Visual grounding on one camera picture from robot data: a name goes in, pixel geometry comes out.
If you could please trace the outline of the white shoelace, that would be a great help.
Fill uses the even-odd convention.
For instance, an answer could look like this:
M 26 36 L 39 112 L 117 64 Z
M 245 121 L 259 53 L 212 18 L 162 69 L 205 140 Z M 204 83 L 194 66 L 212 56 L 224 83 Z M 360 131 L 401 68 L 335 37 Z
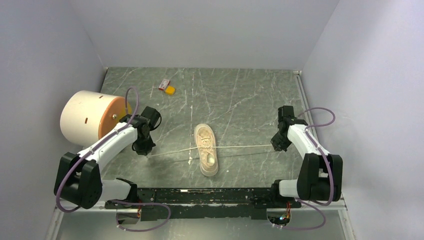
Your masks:
M 159 156 L 165 156 L 165 155 L 172 155 L 172 154 L 178 154 L 178 153 L 182 153 L 182 152 L 191 152 L 193 150 L 200 150 L 200 149 L 252 149 L 252 148 L 267 148 L 267 147 L 272 147 L 271 144 L 263 144 L 263 145 L 231 145 L 231 146 L 210 146 L 210 147 L 205 147 L 205 146 L 196 146 L 196 147 L 190 147 L 190 148 L 185 148 L 185 149 L 181 149 L 181 150 L 174 150 L 174 151 L 169 151 L 169 152 L 163 152 L 163 153 L 157 153 L 157 154 L 153 154 L 153 155 L 148 155 L 145 156 L 143 161 L 148 161 L 151 158 L 155 158 L 155 157 L 159 157 Z

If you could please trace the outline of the beige canvas sneaker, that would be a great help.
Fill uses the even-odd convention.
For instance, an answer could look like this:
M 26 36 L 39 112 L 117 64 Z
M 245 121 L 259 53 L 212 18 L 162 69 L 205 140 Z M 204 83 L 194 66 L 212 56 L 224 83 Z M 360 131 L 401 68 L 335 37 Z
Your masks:
M 200 123 L 194 129 L 194 140 L 198 149 L 200 170 L 206 177 L 212 177 L 219 170 L 216 138 L 212 128 Z

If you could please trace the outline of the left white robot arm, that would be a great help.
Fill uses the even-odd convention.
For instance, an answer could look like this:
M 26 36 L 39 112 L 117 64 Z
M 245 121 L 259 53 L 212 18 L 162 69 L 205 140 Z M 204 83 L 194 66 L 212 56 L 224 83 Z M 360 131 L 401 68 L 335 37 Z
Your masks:
M 124 148 L 147 156 L 155 147 L 151 132 L 162 122 L 161 114 L 147 106 L 141 114 L 127 114 L 104 137 L 78 153 L 65 153 L 60 161 L 53 193 L 57 207 L 67 212 L 61 200 L 77 209 L 90 209 L 98 202 L 114 202 L 132 208 L 140 202 L 137 184 L 123 179 L 103 180 L 101 171 Z

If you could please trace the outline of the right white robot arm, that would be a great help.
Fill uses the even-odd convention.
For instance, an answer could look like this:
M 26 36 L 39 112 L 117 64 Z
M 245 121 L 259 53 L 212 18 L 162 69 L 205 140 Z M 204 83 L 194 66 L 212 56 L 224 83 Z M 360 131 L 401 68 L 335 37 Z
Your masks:
M 294 146 L 302 157 L 296 179 L 277 181 L 278 188 L 270 193 L 270 202 L 282 207 L 289 198 L 313 201 L 327 206 L 337 202 L 342 194 L 343 159 L 331 154 L 309 133 L 312 128 L 298 118 L 293 106 L 278 108 L 278 131 L 270 143 L 276 152 L 287 151 Z

